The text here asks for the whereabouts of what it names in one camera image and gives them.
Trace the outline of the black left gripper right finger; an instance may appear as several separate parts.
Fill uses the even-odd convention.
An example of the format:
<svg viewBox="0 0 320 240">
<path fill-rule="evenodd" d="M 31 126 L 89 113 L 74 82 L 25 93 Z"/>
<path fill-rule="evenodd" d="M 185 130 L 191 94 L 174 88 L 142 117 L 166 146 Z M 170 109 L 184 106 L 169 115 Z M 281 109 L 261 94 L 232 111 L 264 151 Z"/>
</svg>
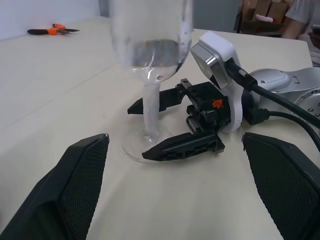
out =
<svg viewBox="0 0 320 240">
<path fill-rule="evenodd" d="M 320 169 L 294 144 L 242 137 L 259 197 L 285 240 L 320 238 Z"/>
</svg>

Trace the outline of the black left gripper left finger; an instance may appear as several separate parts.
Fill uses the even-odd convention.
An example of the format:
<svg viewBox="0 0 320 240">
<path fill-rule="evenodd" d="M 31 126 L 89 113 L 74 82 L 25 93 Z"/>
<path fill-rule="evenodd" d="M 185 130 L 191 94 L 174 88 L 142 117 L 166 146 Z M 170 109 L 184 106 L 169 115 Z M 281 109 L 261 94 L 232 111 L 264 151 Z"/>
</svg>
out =
<svg viewBox="0 0 320 240">
<path fill-rule="evenodd" d="M 107 133 L 69 146 L 32 189 L 0 235 L 2 240 L 85 240 L 101 193 Z"/>
</svg>

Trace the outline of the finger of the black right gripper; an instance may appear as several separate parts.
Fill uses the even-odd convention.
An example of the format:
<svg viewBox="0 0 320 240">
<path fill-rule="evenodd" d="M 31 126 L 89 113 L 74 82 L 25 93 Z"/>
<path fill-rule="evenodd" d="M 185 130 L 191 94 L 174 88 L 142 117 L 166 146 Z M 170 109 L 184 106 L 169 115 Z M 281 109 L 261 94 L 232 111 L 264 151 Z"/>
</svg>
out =
<svg viewBox="0 0 320 240">
<path fill-rule="evenodd" d="M 183 98 L 187 94 L 187 89 L 182 85 L 176 85 L 175 88 L 163 90 L 159 92 L 159 112 L 165 111 L 167 108 L 180 105 Z M 143 114 L 143 99 L 138 99 L 133 105 L 127 109 L 127 113 L 133 115 Z"/>
<path fill-rule="evenodd" d="M 222 153 L 224 149 L 222 140 L 213 131 L 187 132 L 167 138 L 141 155 L 146 160 L 165 162 L 184 160 L 206 152 Z"/>
</svg>

